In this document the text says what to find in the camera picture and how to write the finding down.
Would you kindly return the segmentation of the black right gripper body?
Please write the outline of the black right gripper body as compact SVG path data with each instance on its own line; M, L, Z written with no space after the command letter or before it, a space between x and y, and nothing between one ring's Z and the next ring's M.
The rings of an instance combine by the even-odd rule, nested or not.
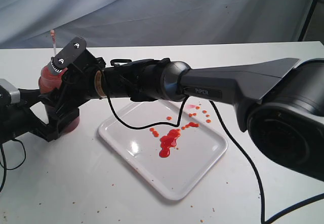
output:
M52 104L44 104L53 109L50 113L62 115L78 108L91 99L104 97L101 86L106 62L95 57L88 49L85 39L76 36L52 60L55 70L64 70L59 89L51 93Z

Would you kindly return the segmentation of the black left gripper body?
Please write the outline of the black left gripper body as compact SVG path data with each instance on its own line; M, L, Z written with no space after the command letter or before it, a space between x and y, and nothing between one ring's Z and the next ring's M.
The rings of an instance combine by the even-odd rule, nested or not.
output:
M17 104L1 106L1 141L9 141L30 132L46 141L58 139L66 126L79 116L79 109L75 108L62 115L52 113L49 122L44 123L30 109L39 102L45 102L39 89L19 89L23 96Z

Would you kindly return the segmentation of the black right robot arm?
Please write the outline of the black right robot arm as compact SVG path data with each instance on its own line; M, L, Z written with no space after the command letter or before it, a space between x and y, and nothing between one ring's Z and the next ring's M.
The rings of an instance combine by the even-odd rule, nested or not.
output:
M41 97L66 116L91 99L181 102L192 96L232 105L237 124L271 161L323 180L323 59L191 68L182 61L113 59L106 67L74 38L49 64L62 84Z

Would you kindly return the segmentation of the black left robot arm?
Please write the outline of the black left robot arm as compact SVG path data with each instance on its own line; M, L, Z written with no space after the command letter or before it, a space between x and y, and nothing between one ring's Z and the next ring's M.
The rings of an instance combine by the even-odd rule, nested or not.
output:
M18 102L13 102L9 90L1 87L1 144L27 132L50 142L58 139L79 116L78 108L62 115L50 113L49 122L46 124L34 114L31 107L39 102L52 104L52 94L41 94L39 89L17 91Z

